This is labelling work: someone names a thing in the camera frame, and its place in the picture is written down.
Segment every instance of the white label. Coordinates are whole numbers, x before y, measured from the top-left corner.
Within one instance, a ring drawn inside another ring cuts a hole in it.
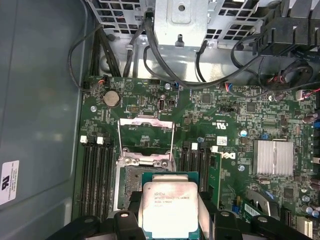
[[[244,204],[244,210],[250,214],[251,216],[257,216],[260,215],[260,213],[258,213],[256,210],[254,210],[252,207],[250,207],[247,204]]]
[[[224,123],[224,122],[213,122],[212,123],[213,126],[216,126],[217,129],[221,129],[221,130],[226,130],[228,123]]]
[[[16,198],[19,161],[9,161],[2,164],[0,205]]]
[[[228,145],[228,138],[226,136],[217,136],[216,137],[216,144],[218,146],[227,146]]]
[[[236,153],[235,152],[220,152],[223,159],[236,159]]]

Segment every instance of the chipset heatsink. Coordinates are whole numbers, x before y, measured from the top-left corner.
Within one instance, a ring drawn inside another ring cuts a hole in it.
[[[292,176],[294,144],[288,141],[255,140],[253,172],[262,175]]]

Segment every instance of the microchip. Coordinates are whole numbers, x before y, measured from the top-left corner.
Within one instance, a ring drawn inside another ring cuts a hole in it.
[[[169,100],[169,101],[168,101],[169,107],[174,107],[175,104],[176,104],[176,101],[175,101],[175,100]]]
[[[210,93],[202,94],[202,103],[203,104],[210,104],[211,103],[211,94]]]
[[[301,111],[300,110],[294,110],[294,116],[298,117],[301,115]]]
[[[293,188],[285,188],[283,195],[284,195],[285,199],[293,199],[294,198],[294,189]]]
[[[240,142],[241,142],[242,145],[247,145],[249,143],[249,138],[242,137]]]
[[[185,124],[190,124],[191,123],[191,119],[190,118],[185,118],[184,119],[184,123]]]
[[[152,85],[159,85],[160,84],[160,80],[159,79],[151,79],[150,80],[150,84],[152,84]]]
[[[248,102],[246,104],[246,111],[248,113],[255,113],[256,112],[256,104],[254,102]]]

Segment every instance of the integrated circuit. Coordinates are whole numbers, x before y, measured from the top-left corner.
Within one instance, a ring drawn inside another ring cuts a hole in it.
[[[255,113],[256,112],[256,103],[255,102],[247,102],[246,111],[248,113]]]
[[[202,94],[202,103],[203,104],[211,104],[211,94],[210,93]]]
[[[283,196],[285,199],[293,199],[294,198],[294,190],[293,188],[285,188],[283,190]]]

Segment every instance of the screw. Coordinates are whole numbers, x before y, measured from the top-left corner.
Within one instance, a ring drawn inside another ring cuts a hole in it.
[[[126,164],[130,164],[130,163],[131,163],[131,159],[130,159],[130,158],[126,158],[126,159],[124,160],[124,162],[125,162]]]
[[[227,211],[223,211],[221,212],[221,215],[224,217],[229,217],[230,214]]]
[[[260,222],[262,222],[262,223],[267,223],[267,222],[268,222],[268,220],[267,220],[265,217],[263,217],[263,216],[258,217],[258,220],[259,220]]]
[[[166,84],[164,85],[164,89],[170,90],[170,89],[171,89],[171,84],[170,84],[170,83],[166,83]]]
[[[93,113],[94,113],[94,112],[96,112],[96,111],[97,111],[97,107],[96,107],[96,106],[91,106],[91,107],[90,107],[90,110],[91,110],[91,112],[93,112]]]
[[[208,49],[212,49],[214,47],[214,43],[213,42],[208,42]]]
[[[239,165],[239,166],[238,166],[238,170],[239,170],[240,172],[243,172],[245,169],[246,169],[246,168],[245,168],[245,166],[243,166],[243,165]]]

